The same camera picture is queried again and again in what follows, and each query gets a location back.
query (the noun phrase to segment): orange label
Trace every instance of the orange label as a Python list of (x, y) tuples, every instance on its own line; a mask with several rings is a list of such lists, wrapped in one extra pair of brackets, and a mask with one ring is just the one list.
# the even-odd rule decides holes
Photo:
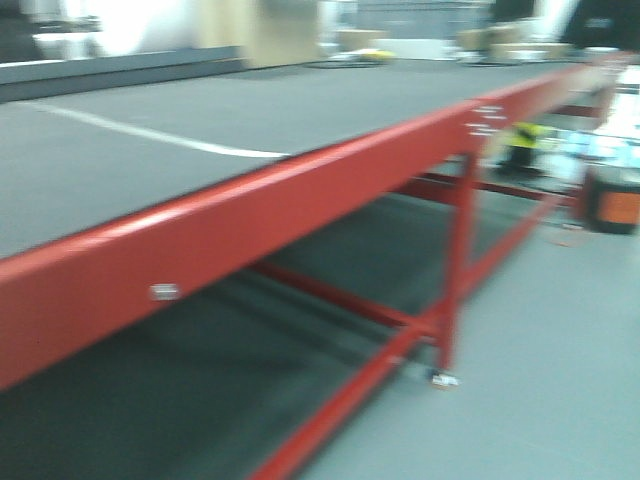
[(640, 194), (604, 194), (600, 201), (598, 218), (605, 222), (637, 224), (640, 219)]

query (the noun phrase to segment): cardboard box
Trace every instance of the cardboard box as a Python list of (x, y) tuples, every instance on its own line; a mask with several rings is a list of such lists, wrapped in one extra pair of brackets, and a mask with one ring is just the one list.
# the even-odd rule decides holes
[(386, 37), (384, 30), (338, 30), (338, 43), (345, 51), (373, 48), (375, 40)]
[(487, 50), (489, 48), (489, 30), (463, 30), (458, 32), (456, 43), (463, 50)]
[(512, 60), (511, 52), (529, 50), (542, 51), (544, 60), (565, 58), (571, 49), (568, 43), (496, 43), (491, 45), (491, 58), (494, 60)]
[(489, 44), (518, 43), (523, 40), (522, 27), (516, 23), (494, 25), (489, 27)]

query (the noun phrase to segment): red steel beam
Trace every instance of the red steel beam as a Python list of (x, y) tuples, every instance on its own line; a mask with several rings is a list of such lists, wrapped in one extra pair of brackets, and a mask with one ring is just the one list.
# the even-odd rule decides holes
[(564, 105), (553, 112), (556, 115), (568, 115), (570, 117), (596, 117), (596, 108), (592, 105)]
[(394, 193), (420, 198), (446, 205), (454, 205), (455, 189), (448, 183), (435, 182), (429, 178), (414, 178), (402, 187), (394, 190)]
[(408, 327), (397, 333), (336, 396), (320, 409), (315, 417), (295, 432), (249, 478), (251, 480), (290, 478), (369, 396), (371, 391), (401, 365), (421, 336), (422, 333), (417, 327)]
[(453, 345), (457, 330), (460, 303), (464, 296), (464, 275), (467, 271), (476, 214), (476, 176), (479, 158), (468, 155), (464, 173), (457, 181), (456, 211), (451, 226), (449, 258), (444, 291), (444, 317), (436, 339), (437, 367), (448, 370), (453, 359)]
[[(442, 183), (455, 183), (460, 177), (454, 175), (446, 175), (442, 173), (426, 173), (421, 178), (435, 180)], [(475, 182), (475, 188), (485, 190), (487, 192), (502, 193), (503, 195), (510, 195), (512, 197), (527, 198), (529, 200), (542, 200), (547, 193), (540, 190), (533, 190), (531, 188), (513, 186), (508, 184), (500, 184), (493, 182), (485, 182), (477, 180)]]
[(307, 275), (264, 261), (252, 265), (251, 269), (369, 320), (389, 327), (411, 326), (419, 328), (423, 336), (436, 336), (434, 326), (420, 317), (412, 317), (394, 308), (358, 297)]

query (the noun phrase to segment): white surface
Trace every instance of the white surface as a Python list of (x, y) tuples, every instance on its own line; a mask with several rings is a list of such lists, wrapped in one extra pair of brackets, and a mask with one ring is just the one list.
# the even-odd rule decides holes
[(10, 62), (10, 63), (0, 63), (0, 68), (4, 67), (16, 67), (20, 65), (40, 65), (44, 63), (57, 63), (62, 62), (63, 60), (36, 60), (33, 62)]
[(620, 78), (620, 83), (640, 83), (640, 67), (627, 68)]
[(578, 0), (537, 0), (536, 36), (548, 40), (560, 38), (577, 4)]
[(132, 137), (145, 138), (147, 140), (155, 140), (157, 142), (168, 143), (178, 147), (189, 148), (191, 150), (200, 150), (207, 153), (217, 153), (218, 155), (229, 155), (233, 157), (249, 157), (249, 158), (282, 158), (286, 156), (284, 153), (263, 152), (259, 150), (247, 150), (242, 148), (229, 147), (218, 143), (202, 142), (193, 138), (182, 137), (180, 135), (172, 135), (167, 132), (161, 132), (151, 128), (138, 127), (123, 122), (116, 122), (99, 115), (93, 115), (78, 110), (68, 108), (60, 108), (48, 105), (43, 102), (16, 102), (16, 105), (39, 110), (41, 112), (51, 113), (64, 118), (70, 118), (77, 122), (86, 123), (95, 127), (104, 128), (113, 132), (124, 133)]
[(91, 0), (86, 11), (101, 19), (105, 54), (129, 55), (191, 47), (193, 8), (191, 0)]
[(444, 60), (451, 42), (437, 39), (388, 39), (373, 42), (375, 48), (388, 50), (408, 60)]
[(547, 52), (545, 50), (513, 50), (509, 56), (514, 60), (523, 62), (539, 62), (544, 60)]

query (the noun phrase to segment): yellow object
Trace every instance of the yellow object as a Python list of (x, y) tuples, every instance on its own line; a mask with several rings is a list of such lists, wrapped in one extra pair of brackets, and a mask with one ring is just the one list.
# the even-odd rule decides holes
[(366, 50), (362, 51), (360, 54), (360, 58), (363, 60), (373, 60), (376, 62), (388, 62), (396, 58), (396, 55), (393, 52), (389, 52), (387, 50)]
[(384, 30), (338, 30), (338, 43), (345, 51), (372, 48), (374, 42), (381, 38), (389, 38), (389, 34)]
[(517, 122), (513, 125), (513, 135), (509, 145), (513, 147), (536, 148), (538, 139), (549, 131), (549, 127), (535, 123)]

